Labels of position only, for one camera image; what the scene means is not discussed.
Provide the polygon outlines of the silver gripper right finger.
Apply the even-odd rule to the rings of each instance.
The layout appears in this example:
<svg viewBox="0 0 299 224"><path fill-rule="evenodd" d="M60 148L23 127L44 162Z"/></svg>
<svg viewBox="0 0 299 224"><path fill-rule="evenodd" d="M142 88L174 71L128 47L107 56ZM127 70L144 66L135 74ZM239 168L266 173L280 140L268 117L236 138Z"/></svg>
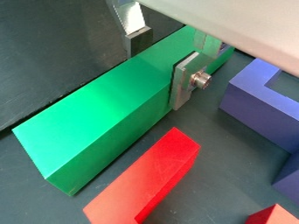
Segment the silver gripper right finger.
<svg viewBox="0 0 299 224"><path fill-rule="evenodd" d="M170 106L178 110L191 99L195 88L204 89L211 82L207 66L220 55L222 41L196 30L194 33L195 50L176 62L172 70Z"/></svg>

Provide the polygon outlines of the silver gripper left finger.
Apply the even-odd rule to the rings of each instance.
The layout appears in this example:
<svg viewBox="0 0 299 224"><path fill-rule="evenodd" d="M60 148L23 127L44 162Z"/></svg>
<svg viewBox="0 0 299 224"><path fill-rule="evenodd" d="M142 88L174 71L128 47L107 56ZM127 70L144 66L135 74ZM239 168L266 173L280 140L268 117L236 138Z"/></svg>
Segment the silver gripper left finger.
<svg viewBox="0 0 299 224"><path fill-rule="evenodd" d="M154 30L146 25L140 3L135 0L106 0L122 32L127 57L135 57L154 43Z"/></svg>

